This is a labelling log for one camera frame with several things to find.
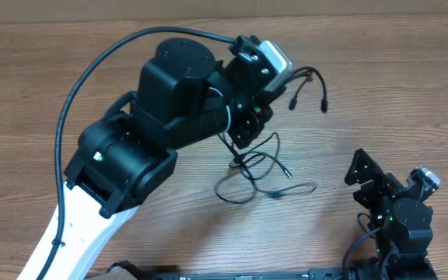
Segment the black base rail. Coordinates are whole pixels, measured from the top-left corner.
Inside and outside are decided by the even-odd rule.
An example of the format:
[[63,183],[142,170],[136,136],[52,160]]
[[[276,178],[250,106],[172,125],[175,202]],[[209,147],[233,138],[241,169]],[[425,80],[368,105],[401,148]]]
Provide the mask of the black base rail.
[[341,268],[311,268],[308,271],[237,272],[191,274],[170,267],[140,268],[129,261],[113,263],[107,273],[126,271],[134,279],[149,280],[343,280]]

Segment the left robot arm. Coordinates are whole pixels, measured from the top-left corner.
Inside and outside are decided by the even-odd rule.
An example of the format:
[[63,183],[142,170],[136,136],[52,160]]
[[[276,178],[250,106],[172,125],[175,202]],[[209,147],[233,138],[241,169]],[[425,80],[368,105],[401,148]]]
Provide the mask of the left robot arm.
[[100,251],[174,171],[179,149],[215,135],[246,148],[271,119],[292,63],[268,40],[229,40],[228,64],[197,39],[161,42],[58,167],[58,205],[22,279],[82,279]]

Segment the cardboard board backdrop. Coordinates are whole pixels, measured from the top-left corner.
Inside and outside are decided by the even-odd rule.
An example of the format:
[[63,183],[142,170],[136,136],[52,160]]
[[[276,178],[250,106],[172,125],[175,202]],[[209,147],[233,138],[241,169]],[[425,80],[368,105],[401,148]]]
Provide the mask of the cardboard board backdrop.
[[448,13],[448,0],[0,0],[0,23]]

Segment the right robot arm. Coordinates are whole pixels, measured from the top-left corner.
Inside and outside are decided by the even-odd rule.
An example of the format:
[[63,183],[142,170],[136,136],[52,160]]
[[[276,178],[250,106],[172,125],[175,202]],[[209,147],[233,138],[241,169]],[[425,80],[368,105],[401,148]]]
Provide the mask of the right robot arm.
[[353,198],[369,211],[369,231],[345,252],[343,279],[437,278],[426,258],[433,210],[425,200],[439,189],[440,179],[417,166],[406,182],[384,172],[364,149],[354,152],[345,183],[360,185]]

